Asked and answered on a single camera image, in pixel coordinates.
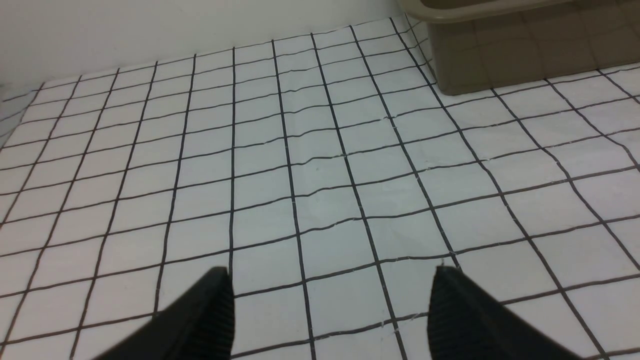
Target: plastic container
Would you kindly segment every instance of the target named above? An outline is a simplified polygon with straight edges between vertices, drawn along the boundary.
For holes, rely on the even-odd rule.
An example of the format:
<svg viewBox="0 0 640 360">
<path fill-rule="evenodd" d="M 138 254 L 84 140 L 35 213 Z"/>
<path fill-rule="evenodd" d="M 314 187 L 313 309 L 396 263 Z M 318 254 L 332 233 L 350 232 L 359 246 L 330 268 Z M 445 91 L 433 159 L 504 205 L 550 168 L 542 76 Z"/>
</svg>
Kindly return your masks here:
<svg viewBox="0 0 640 360">
<path fill-rule="evenodd" d="M 640 0 L 398 0 L 441 91 L 640 61 Z"/>
</svg>

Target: white wall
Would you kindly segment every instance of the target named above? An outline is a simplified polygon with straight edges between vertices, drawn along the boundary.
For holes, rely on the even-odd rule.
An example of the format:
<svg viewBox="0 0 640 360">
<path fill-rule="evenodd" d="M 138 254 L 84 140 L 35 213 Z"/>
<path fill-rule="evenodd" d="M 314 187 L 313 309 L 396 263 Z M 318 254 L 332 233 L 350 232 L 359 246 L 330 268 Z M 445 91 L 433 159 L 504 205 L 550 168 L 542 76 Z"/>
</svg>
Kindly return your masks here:
<svg viewBox="0 0 640 360">
<path fill-rule="evenodd" d="M 0 84 L 217 51 L 398 13 L 396 0 L 0 0 Z"/>
</svg>

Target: black plastic part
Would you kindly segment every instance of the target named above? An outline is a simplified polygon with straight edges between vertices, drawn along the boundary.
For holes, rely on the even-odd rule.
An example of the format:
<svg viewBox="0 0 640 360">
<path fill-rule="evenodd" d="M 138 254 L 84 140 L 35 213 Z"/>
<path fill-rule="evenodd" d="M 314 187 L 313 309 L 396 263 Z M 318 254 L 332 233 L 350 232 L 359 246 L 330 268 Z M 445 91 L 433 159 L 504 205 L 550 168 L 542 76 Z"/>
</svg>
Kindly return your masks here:
<svg viewBox="0 0 640 360">
<path fill-rule="evenodd" d="M 235 334 L 227 269 L 212 268 L 158 317 L 97 360 L 227 360 Z"/>
<path fill-rule="evenodd" d="M 451 266 L 433 278 L 427 337 L 433 360 L 580 359 Z"/>
</svg>

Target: grid pattern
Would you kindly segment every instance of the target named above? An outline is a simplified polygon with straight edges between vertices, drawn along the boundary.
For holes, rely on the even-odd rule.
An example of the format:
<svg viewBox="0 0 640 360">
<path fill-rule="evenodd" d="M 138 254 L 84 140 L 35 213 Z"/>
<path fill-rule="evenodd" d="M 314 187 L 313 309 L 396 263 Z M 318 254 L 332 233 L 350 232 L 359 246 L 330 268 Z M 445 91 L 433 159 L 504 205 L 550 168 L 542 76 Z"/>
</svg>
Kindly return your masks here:
<svg viewBox="0 0 640 360">
<path fill-rule="evenodd" d="M 0 356 L 91 358 L 222 265 L 234 358 L 422 359 L 443 262 L 581 356 L 637 356 L 640 66 L 451 97 L 414 29 L 32 93 L 0 151 Z"/>
</svg>

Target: black grid line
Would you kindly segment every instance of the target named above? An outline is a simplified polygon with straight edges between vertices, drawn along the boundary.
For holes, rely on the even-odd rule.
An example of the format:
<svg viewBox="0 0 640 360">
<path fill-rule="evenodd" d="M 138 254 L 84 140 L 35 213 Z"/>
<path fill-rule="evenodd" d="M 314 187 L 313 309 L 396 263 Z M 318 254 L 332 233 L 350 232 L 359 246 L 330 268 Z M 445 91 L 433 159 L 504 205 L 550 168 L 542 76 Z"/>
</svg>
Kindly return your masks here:
<svg viewBox="0 0 640 360">
<path fill-rule="evenodd" d="M 409 53 L 409 55 L 412 57 L 413 61 L 415 62 L 416 66 L 418 65 L 418 62 L 416 61 L 416 59 L 413 57 L 413 54 L 409 51 L 409 49 L 406 50 L 407 53 Z M 429 83 L 427 76 L 424 74 L 423 70 L 419 67 L 418 68 L 420 70 L 420 72 L 422 73 L 425 81 L 427 83 Z M 551 84 L 551 82 L 549 82 L 547 80 L 547 83 L 549 85 L 551 85 L 551 87 L 554 87 L 553 84 Z M 440 97 L 438 96 L 437 91 L 433 88 L 433 86 L 431 84 L 429 84 L 429 87 L 431 88 L 433 95 L 436 97 L 436 99 L 438 100 L 438 103 L 440 105 L 442 105 L 442 101 L 440 100 Z M 454 124 L 454 126 L 456 127 L 456 129 L 459 129 L 460 126 L 458 125 L 458 123 L 456 122 L 456 120 L 454 119 L 453 116 L 451 116 L 451 114 L 449 113 L 449 111 L 447 109 L 444 109 L 444 111 L 446 112 L 447 116 L 449 117 L 449 119 L 451 120 L 451 122 Z M 463 133 L 460 133 L 460 137 L 462 137 L 463 142 L 465 143 L 465 145 L 467 146 L 467 148 L 469 149 L 469 151 L 471 152 L 471 154 L 473 155 L 473 157 L 477 160 L 479 160 L 475 150 L 473 149 L 473 147 L 469 144 L 468 140 L 466 139 L 465 135 Z M 504 205 L 504 207 L 507 209 L 507 211 L 509 212 L 509 214 L 511 215 L 511 218 L 513 219 L 513 222 L 516 224 L 516 226 L 520 229 L 520 232 L 522 232 L 522 234 L 524 235 L 524 237 L 527 239 L 527 242 L 529 243 L 529 245 L 531 246 L 531 248 L 533 249 L 533 251 L 535 251 L 536 255 L 538 256 L 538 258 L 540 259 L 540 261 L 542 262 L 543 266 L 545 267 L 545 269 L 547 270 L 547 273 L 549 274 L 549 276 L 551 277 L 551 279 L 553 280 L 554 284 L 556 285 L 556 288 L 558 289 L 562 289 L 562 285 L 560 283 L 560 281 L 558 280 L 557 276 L 555 275 L 553 269 L 551 269 L 551 266 L 549 265 L 549 263 L 547 262 L 547 260 L 545 259 L 544 255 L 542 254 L 542 252 L 540 252 L 538 246 L 533 242 L 531 236 L 529 235 L 529 233 L 525 230 L 524 226 L 522 226 L 522 224 L 520 223 L 520 221 L 518 220 L 518 218 L 516 217 L 515 213 L 513 212 L 513 210 L 511 209 L 511 207 L 509 206 L 509 203 L 506 200 L 506 197 L 504 195 L 504 193 L 502 192 L 502 189 L 500 188 L 500 185 L 498 185 L 498 182 L 495 180 L 495 177 L 493 176 L 493 174 L 489 171 L 489 169 L 487 169 L 487 167 L 484 165 L 484 163 L 479 163 L 480 167 L 486 172 L 486 174 L 489 176 L 489 178 L 491 179 L 493 185 L 495 186 L 496 190 L 498 191 L 499 195 L 500 195 L 500 199 L 502 200 L 502 203 Z M 561 295 L 564 298 L 564 301 L 566 302 L 566 304 L 569 306 L 569 308 L 571 309 L 573 315 L 576 317 L 576 319 L 578 320 L 578 322 L 581 324 L 582 328 L 584 329 L 585 333 L 589 336 L 589 338 L 591 339 L 591 342 L 594 344 L 594 346 L 596 347 L 596 349 L 598 350 L 598 352 L 600 353 L 601 356 L 605 357 L 608 360 L 608 357 L 605 355 L 605 351 L 604 348 L 602 347 L 602 345 L 600 344 L 600 342 L 596 339 L 595 335 L 593 334 L 593 331 L 591 331 L 591 329 L 587 326 L 587 323 L 584 321 L 582 315 L 580 315 L 580 313 L 578 312 L 578 310 L 576 309 L 576 307 L 573 305 L 573 302 L 571 301 L 571 299 L 569 299 L 569 296 L 566 294 L 566 291 L 561 291 Z"/>
<path fill-rule="evenodd" d="M 356 37 L 355 32 L 353 31 L 353 27 L 350 26 L 349 28 L 351 29 L 351 33 L 353 34 L 353 40 L 355 40 L 356 46 L 358 47 L 358 50 L 360 51 L 360 55 L 362 57 L 362 61 L 364 62 L 365 66 L 367 67 L 367 71 L 369 72 L 369 75 L 371 77 L 371 81 L 373 81 L 373 83 L 375 85 L 375 88 L 376 88 L 376 91 L 377 91 L 376 96 L 380 96 L 380 99 L 383 101 L 383 105 L 385 107 L 385 110 L 387 111 L 387 117 L 390 119 L 391 118 L 391 114 L 389 113 L 389 110 L 387 109 L 387 105 L 384 104 L 384 100 L 382 99 L 382 95 L 380 95 L 380 89 L 378 88 L 378 85 L 376 84 L 376 82 L 374 80 L 374 77 L 371 74 L 371 69 L 369 68 L 369 64 L 367 63 L 367 60 L 365 59 L 364 53 L 362 52 L 362 48 L 360 47 L 360 44 L 358 43 L 358 39 Z M 327 94 L 327 98 L 330 99 L 328 89 L 326 91 L 326 94 Z M 337 120 L 335 119 L 335 113 L 333 111 L 332 111 L 332 115 L 333 115 L 333 118 L 335 120 L 335 124 L 336 124 L 336 127 L 337 127 Z M 344 144 L 342 143 L 342 140 L 340 140 L 340 145 L 342 146 L 342 151 L 344 153 Z M 353 174 L 350 171 L 349 171 L 349 179 L 351 180 L 351 184 L 353 184 L 354 195 L 356 197 L 356 201 L 358 203 L 358 207 L 360 208 L 360 214 L 361 214 L 361 216 L 363 218 L 363 221 L 364 221 L 364 224 L 365 224 L 365 229 L 367 231 L 367 237 L 369 239 L 369 245 L 371 246 L 371 252 L 373 254 L 373 258 L 374 258 L 375 261 L 379 261 L 380 257 L 378 256 L 378 251 L 376 250 L 376 244 L 373 241 L 373 235 L 371 234 L 371 229 L 369 228 L 369 223 L 364 220 L 364 219 L 366 219 L 366 216 L 365 216 L 365 213 L 364 213 L 364 207 L 362 206 L 362 201 L 360 200 L 360 196 L 358 194 L 358 190 L 357 190 L 357 188 L 355 186 L 355 182 L 353 180 Z M 391 317 L 392 324 L 393 324 L 393 327 L 394 327 L 394 330 L 395 330 L 394 334 L 396 336 L 396 341 L 397 341 L 397 344 L 398 344 L 398 350 L 400 351 L 400 356 L 402 357 L 402 359 L 406 360 L 407 359 L 406 349 L 404 348 L 404 342 L 402 340 L 402 334 L 400 334 L 400 332 L 398 331 L 398 323 L 397 323 L 397 320 L 396 320 L 396 313 L 394 311 L 393 304 L 391 303 L 391 297 L 390 297 L 389 291 L 387 289 L 387 282 L 385 280 L 385 276 L 384 276 L 384 273 L 382 271 L 382 267 L 377 265 L 376 266 L 376 270 L 378 271 L 378 277 L 380 278 L 380 286 L 382 287 L 382 291 L 383 291 L 383 294 L 385 296 L 385 302 L 387 303 L 387 309 L 389 311 L 389 317 Z"/>
<path fill-rule="evenodd" d="M 271 41 L 271 49 L 273 50 L 273 66 L 276 73 L 276 82 L 278 83 L 278 100 L 280 102 L 280 118 L 282 119 L 282 134 L 284 136 L 284 148 L 287 156 L 287 170 L 289 173 L 289 189 L 291 191 L 291 209 L 293 212 L 293 224 L 296 229 L 296 234 L 300 233 L 300 225 L 298 223 L 298 207 L 296 205 L 296 191 L 293 184 L 293 172 L 291 170 L 291 155 L 289 154 L 289 142 L 287 141 L 287 124 L 284 119 L 284 106 L 282 104 L 282 94 L 280 93 L 280 76 L 278 75 L 278 58 L 276 57 L 276 45 L 274 41 Z M 309 304 L 309 292 L 307 288 L 307 276 L 305 275 L 305 264 L 302 255 L 302 241 L 300 235 L 296 235 L 296 241 L 298 243 L 298 264 L 300 266 L 300 277 L 302 279 L 302 291 L 305 298 L 305 312 L 307 314 L 307 329 L 309 336 L 309 349 L 311 351 L 311 359 L 316 360 L 316 346 L 314 342 L 314 330 L 311 321 L 311 308 Z"/>
<path fill-rule="evenodd" d="M 196 71 L 196 56 L 193 56 L 193 70 L 191 73 L 191 85 L 189 88 L 189 97 L 187 98 L 187 105 L 186 108 L 189 109 L 189 106 L 191 105 L 191 90 L 193 89 L 193 78 L 194 78 L 194 73 Z M 175 199 L 177 198 L 177 192 L 178 192 L 178 182 L 180 181 L 180 169 L 181 169 L 181 165 L 182 165 L 182 154 L 184 153 L 184 139 L 185 139 L 185 134 L 187 132 L 187 126 L 189 124 L 189 112 L 185 111 L 184 113 L 184 126 L 182 127 L 182 138 L 180 139 L 180 152 L 178 155 L 178 160 L 177 160 L 177 167 L 176 167 L 176 171 L 175 171 L 175 182 L 173 183 L 173 196 L 171 198 L 171 207 L 169 208 L 169 217 L 167 220 L 167 224 L 166 227 L 164 229 L 164 243 L 163 243 L 163 252 L 162 252 L 162 260 L 160 262 L 160 269 L 158 271 L 158 280 L 156 283 L 156 299 L 154 301 L 154 313 L 158 312 L 158 304 L 160 303 L 160 291 L 161 291 L 161 286 L 162 286 L 162 276 L 163 276 L 163 272 L 164 272 L 164 263 L 166 262 L 166 253 L 167 253 L 167 243 L 169 241 L 169 231 L 171 229 L 171 221 L 173 218 L 173 210 L 175 209 Z"/>
<path fill-rule="evenodd" d="M 230 198 L 229 206 L 229 278 L 233 283 L 234 276 L 234 210 L 236 208 L 236 49 L 231 49 L 231 61 L 233 71 L 233 105 L 231 107 L 231 179 L 230 179 Z"/>
<path fill-rule="evenodd" d="M 74 85 L 74 89 L 73 89 L 73 91 L 72 91 L 72 94 L 73 94 L 73 92 L 75 92 L 75 90 L 76 90 L 76 88 L 77 88 L 77 86 L 78 86 L 78 84 L 79 84 L 80 78 L 81 78 L 81 77 L 78 77 L 78 81 L 77 81 L 77 82 L 76 82 L 76 84 Z M 65 103 L 64 107 L 63 107 L 63 108 L 62 108 L 62 110 L 60 111 L 60 116 L 62 116 L 62 114 L 65 112 L 65 109 L 67 109 L 67 104 L 69 103 L 69 100 L 70 100 L 70 98 L 69 98 L 69 99 L 67 99 L 67 102 Z M 51 134 L 52 134 L 52 133 L 53 133 L 53 131 L 55 130 L 56 125 L 57 125 L 57 123 L 58 123 L 58 121 L 59 121 L 59 120 L 60 120 L 60 117 L 58 117 L 58 119 L 55 121 L 54 125 L 52 126 L 51 131 L 49 132 L 49 136 L 51 136 Z M 42 154 L 44 153 L 45 148 L 47 147 L 47 143 L 48 143 L 48 141 L 46 141 L 46 142 L 45 142 L 44 146 L 43 146 L 43 147 L 42 147 L 42 149 L 40 150 L 40 154 L 38 154 L 38 157 L 37 157 L 36 161 L 37 161 L 37 160 L 42 156 Z M 34 169 L 34 168 L 35 168 L 35 165 L 33 165 L 33 166 L 31 167 L 31 169 L 29 170 L 29 174 L 27 175 L 27 178 L 24 180 L 24 183 L 22 184 L 22 189 L 24 189 L 24 187 L 25 187 L 26 183 L 27 183 L 27 182 L 29 181 L 29 179 L 31 178 L 31 175 L 32 175 L 32 173 L 33 173 L 33 169 Z M 78 166 L 78 168 L 76 169 L 76 174 L 75 174 L 75 175 L 77 175 L 77 173 L 78 173 L 79 171 L 80 171 L 80 166 Z M 67 190 L 67 196 L 69 195 L 69 191 L 70 191 L 70 189 L 71 189 L 71 185 L 69 185 L 69 189 Z M 6 221 L 6 219 L 9 217 L 9 215 L 10 215 L 10 213 L 11 213 L 11 210 L 13 209 L 13 207 L 14 207 L 15 203 L 18 201 L 18 198 L 19 198 L 19 197 L 20 197 L 20 196 L 19 196 L 19 195 L 17 195 L 17 196 L 13 199 L 11 206 L 9 207 L 9 209 L 8 209 L 8 210 L 7 210 L 7 212 L 6 212 L 6 215 L 4 216 L 4 221 Z M 53 224 L 53 226 L 51 227 L 51 231 L 50 231 L 50 233 L 49 233 L 49 237 L 48 237 L 47 242 L 45 243 L 45 245 L 47 245 L 47 244 L 48 244 L 48 242 L 49 242 L 49 240 L 51 239 L 51 237 L 52 237 L 52 235 L 53 235 L 53 230 L 54 230 L 54 228 L 55 228 L 55 225 L 56 225 L 56 223 L 57 223 L 58 219 L 59 219 L 59 216 L 57 216 L 57 217 L 54 219 L 54 224 Z M 38 266 L 40 265 L 40 260 L 42 259 L 42 255 L 44 254 L 44 250 L 45 250 L 45 248 L 43 248 L 43 249 L 38 253 L 38 257 L 36 258 L 36 263 L 35 263 L 35 266 L 34 266 L 34 268 L 33 268 L 32 273 L 31 273 L 31 276 L 29 277 L 29 281 L 27 282 L 26 289 L 29 289 L 29 288 L 31 287 L 31 285 L 33 284 L 33 279 L 35 278 L 36 272 L 38 271 Z M 24 300 L 25 300 L 26 296 L 27 296 L 27 295 L 26 295 L 26 293 L 25 293 L 25 294 L 23 294 L 23 296 L 20 298 L 20 302 L 18 303 L 18 306 L 17 306 L 17 308 L 16 308 L 16 310 L 15 310 L 15 312 L 14 312 L 14 314 L 13 314 L 13 317 L 12 317 L 11 323 L 9 324 L 9 328 L 7 329 L 7 331 L 6 331 L 6 335 L 4 336 L 4 341 L 5 341 L 5 342 L 6 342 L 7 340 L 9 340 L 9 337 L 11 336 L 11 332 L 13 331 L 13 327 L 15 326 L 15 322 L 16 322 L 16 321 L 17 321 L 17 319 L 18 319 L 18 315 L 19 315 L 19 313 L 20 313 L 20 309 L 22 308 L 22 305 L 24 304 Z M 2 354 L 3 354 L 3 352 L 4 352 L 4 347 L 0 348 L 0 358 L 2 358 Z"/>
<path fill-rule="evenodd" d="M 154 68 L 154 74 L 152 75 L 152 79 L 156 74 L 156 69 L 157 68 Z M 153 84 L 149 85 L 149 89 L 147 90 L 147 98 L 149 97 L 149 94 L 151 94 L 152 86 L 153 86 Z M 145 104 L 143 105 L 142 112 L 140 114 L 140 119 L 142 119 L 142 117 L 144 117 L 146 107 L 147 107 L 147 103 L 145 102 Z M 102 252 L 104 251 L 104 245 L 105 245 L 105 243 L 107 241 L 108 233 L 109 233 L 109 231 L 111 229 L 111 226 L 113 225 L 113 220 L 115 218 L 116 211 L 118 209 L 119 197 L 120 197 L 120 194 L 122 194 L 122 189 L 124 188 L 124 182 L 125 182 L 125 179 L 127 177 L 127 170 L 126 169 L 129 167 L 129 164 L 131 164 L 131 159 L 133 158 L 133 152 L 134 152 L 134 150 L 136 148 L 136 140 L 138 139 L 138 134 L 140 133 L 141 124 L 142 124 L 141 122 L 138 123 L 138 128 L 136 129 L 136 135 L 134 137 L 133 145 L 131 146 L 131 150 L 129 151 L 129 158 L 127 159 L 127 166 L 125 167 L 125 172 L 122 174 L 122 180 L 120 181 L 120 187 L 118 189 L 118 194 L 116 195 L 116 199 L 113 202 L 113 209 L 111 210 L 111 217 L 109 219 L 109 224 L 107 225 L 107 231 L 104 234 L 104 236 L 102 237 L 102 242 L 100 243 L 100 250 L 98 251 L 98 259 L 95 262 L 95 270 L 93 271 L 93 275 L 94 276 L 98 275 L 98 271 L 99 271 L 99 268 L 100 268 L 100 261 L 102 260 Z M 91 144 L 91 141 L 89 141 L 86 144 L 87 148 L 90 146 L 90 144 Z M 74 338 L 74 344 L 73 344 L 73 346 L 71 348 L 69 358 L 73 358 L 74 354 L 76 353 L 77 344 L 78 344 L 78 341 L 80 340 L 80 328 L 84 325 L 84 319 L 86 318 L 86 313 L 87 313 L 87 310 L 89 308 L 89 301 L 91 301 L 91 295 L 93 293 L 94 287 L 95 287 L 95 279 L 91 281 L 91 285 L 89 286 L 89 291 L 88 291 L 88 293 L 86 295 L 86 299 L 84 301 L 84 308 L 83 308 L 83 311 L 82 311 L 82 315 L 80 317 L 80 322 L 78 323 L 78 330 L 76 331 L 76 336 Z"/>
</svg>

